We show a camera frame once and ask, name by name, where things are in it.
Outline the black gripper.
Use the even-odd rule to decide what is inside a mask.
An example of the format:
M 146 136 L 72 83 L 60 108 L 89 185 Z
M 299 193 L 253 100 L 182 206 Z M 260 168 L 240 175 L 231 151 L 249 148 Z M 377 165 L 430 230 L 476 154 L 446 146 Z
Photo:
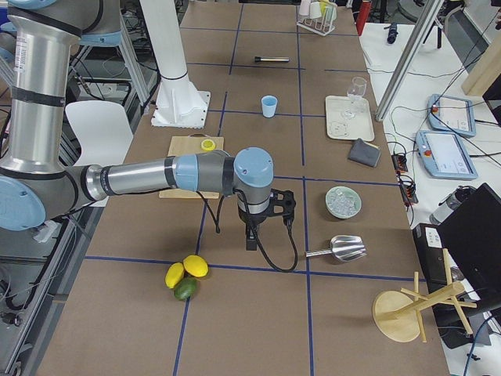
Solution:
M 240 219 L 245 223 L 246 226 L 246 250 L 256 251 L 257 241 L 255 239 L 252 229 L 257 229 L 258 225 L 263 223 L 268 217 L 273 216 L 273 209 L 268 206 L 264 211 L 252 214 L 246 211 L 243 202 L 238 203 L 238 212 Z

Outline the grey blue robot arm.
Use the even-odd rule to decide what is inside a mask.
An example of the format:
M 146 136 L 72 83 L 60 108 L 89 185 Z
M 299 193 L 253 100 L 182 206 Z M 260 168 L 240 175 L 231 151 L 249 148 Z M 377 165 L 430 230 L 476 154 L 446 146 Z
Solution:
M 110 196 L 165 189 L 238 195 L 249 235 L 273 215 L 273 162 L 248 147 L 136 164 L 59 162 L 70 49 L 121 40 L 117 1 L 11 1 L 16 28 L 9 149 L 1 159 L 1 226 L 20 231 Z

